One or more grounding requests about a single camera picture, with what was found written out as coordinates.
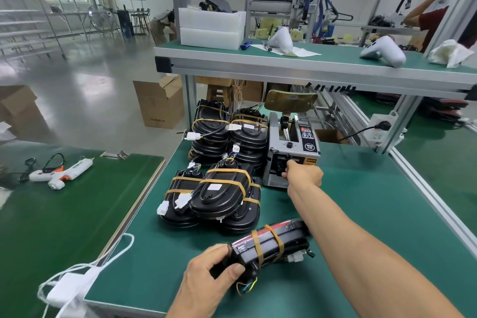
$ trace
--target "standing fan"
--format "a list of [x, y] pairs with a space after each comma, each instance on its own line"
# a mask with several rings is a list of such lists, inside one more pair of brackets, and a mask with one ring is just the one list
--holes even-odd
[[91, 25], [101, 33], [112, 33], [115, 30], [113, 14], [102, 5], [92, 5], [88, 8], [88, 18]]

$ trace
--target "hand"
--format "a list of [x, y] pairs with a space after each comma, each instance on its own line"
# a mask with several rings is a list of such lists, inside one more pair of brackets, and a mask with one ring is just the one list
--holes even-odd
[[210, 269], [228, 252], [227, 244], [216, 244], [189, 262], [166, 318], [209, 318], [214, 314], [227, 290], [245, 271], [236, 263], [217, 279], [212, 278]]
[[295, 189], [297, 186], [307, 183], [321, 186], [323, 171], [318, 166], [301, 165], [290, 159], [287, 161], [285, 172], [282, 172], [281, 175], [288, 180], [289, 186]]

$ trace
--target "white cable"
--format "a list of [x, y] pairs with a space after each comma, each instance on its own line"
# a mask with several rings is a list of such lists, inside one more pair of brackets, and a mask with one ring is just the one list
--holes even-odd
[[[116, 242], [103, 254], [101, 255], [98, 259], [96, 259], [95, 261], [92, 261], [90, 263], [83, 263], [83, 264], [75, 264], [71, 267], [69, 267], [68, 269], [65, 269], [63, 270], [62, 272], [60, 273], [57, 273], [55, 275], [53, 275], [51, 278], [49, 278], [46, 282], [44, 283], [41, 283], [39, 286], [38, 286], [38, 292], [37, 292], [37, 297], [39, 298], [39, 300], [41, 300], [43, 303], [46, 304], [46, 307], [45, 307], [45, 310], [43, 312], [43, 317], [44, 318], [46, 316], [46, 312], [48, 310], [48, 307], [49, 307], [49, 302], [46, 300], [46, 296], [43, 292], [43, 288], [47, 285], [56, 285], [56, 283], [59, 281], [59, 279], [61, 279], [61, 277], [66, 274], [66, 273], [72, 273], [72, 272], [75, 272], [77, 270], [81, 270], [81, 269], [85, 269], [85, 268], [92, 268], [92, 267], [96, 267], [97, 264], [99, 263], [99, 261], [101, 261], [102, 259], [104, 259], [105, 257], [107, 257], [108, 255], [110, 255], [113, 250], [116, 248], [117, 244], [121, 241], [122, 237], [123, 236], [127, 236], [127, 237], [130, 237], [131, 238], [131, 241], [129, 242], [129, 245], [122, 249], [118, 254], [116, 254], [113, 258], [111, 258], [106, 264], [104, 264], [103, 266], [101, 266], [101, 269], [104, 269], [105, 267], [107, 267], [108, 265], [110, 265], [113, 261], [115, 261], [117, 258], [119, 258], [121, 255], [123, 255], [126, 251], [128, 251], [131, 246], [133, 245], [134, 243], [134, 235], [132, 234], [128, 234], [128, 233], [123, 233], [119, 239], [116, 240]], [[60, 309], [60, 311], [58, 312], [58, 314], [56, 315], [57, 318], [59, 318], [61, 316], [61, 314], [64, 312], [64, 310], [66, 309], [66, 307], [75, 299], [76, 295], [81, 291], [81, 289], [83, 288], [83, 286], [79, 287], [77, 289], [77, 291], [75, 292], [75, 294], [73, 295], [73, 298], [71, 298], [66, 304], [64, 304], [62, 306], [62, 308]]]

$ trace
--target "tissue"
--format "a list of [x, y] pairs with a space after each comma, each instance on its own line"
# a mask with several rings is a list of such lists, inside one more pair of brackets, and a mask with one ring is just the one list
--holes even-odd
[[445, 64], [447, 68], [455, 68], [473, 53], [454, 39], [448, 39], [429, 53], [429, 60], [431, 63]]

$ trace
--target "wooden stool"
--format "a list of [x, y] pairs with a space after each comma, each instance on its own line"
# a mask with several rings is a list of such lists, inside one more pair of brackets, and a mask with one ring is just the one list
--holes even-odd
[[224, 86], [207, 85], [207, 101], [224, 102], [225, 107], [231, 106], [232, 88]]

